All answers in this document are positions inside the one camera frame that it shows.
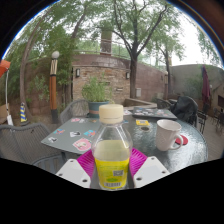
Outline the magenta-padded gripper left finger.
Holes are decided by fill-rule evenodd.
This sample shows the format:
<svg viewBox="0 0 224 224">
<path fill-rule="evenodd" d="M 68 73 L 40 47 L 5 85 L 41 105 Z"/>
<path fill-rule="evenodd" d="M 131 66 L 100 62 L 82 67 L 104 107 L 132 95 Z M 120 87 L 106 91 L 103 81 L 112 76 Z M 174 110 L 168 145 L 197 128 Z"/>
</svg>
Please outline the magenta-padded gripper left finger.
<svg viewBox="0 0 224 224">
<path fill-rule="evenodd" d="M 69 159 L 56 175 L 83 188 L 89 188 L 94 169 L 94 157 L 89 150 L 78 159 Z"/>
</svg>

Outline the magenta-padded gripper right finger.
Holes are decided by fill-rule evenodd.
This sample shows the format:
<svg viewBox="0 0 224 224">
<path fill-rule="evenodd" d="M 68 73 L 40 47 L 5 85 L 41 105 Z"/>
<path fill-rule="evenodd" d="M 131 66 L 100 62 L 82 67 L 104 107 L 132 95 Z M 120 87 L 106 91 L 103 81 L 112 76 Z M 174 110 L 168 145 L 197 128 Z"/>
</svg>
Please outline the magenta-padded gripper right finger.
<svg viewBox="0 0 224 224">
<path fill-rule="evenodd" d="M 146 186 L 170 174 L 155 156 L 147 157 L 137 149 L 132 150 L 129 170 L 135 188 Z"/>
</svg>

